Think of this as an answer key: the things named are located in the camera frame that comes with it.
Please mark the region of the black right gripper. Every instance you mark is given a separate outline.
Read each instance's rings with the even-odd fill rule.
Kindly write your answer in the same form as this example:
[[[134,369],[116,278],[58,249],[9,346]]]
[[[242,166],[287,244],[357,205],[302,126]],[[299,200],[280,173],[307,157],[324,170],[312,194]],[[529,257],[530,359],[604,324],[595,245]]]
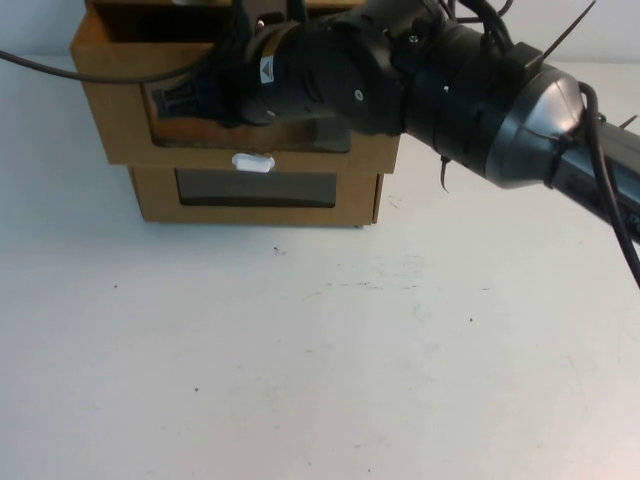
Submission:
[[[202,117],[232,126],[320,118],[321,97],[303,32],[299,23],[284,23],[250,39],[228,36],[213,48],[196,84],[178,82],[152,91],[157,117]]]

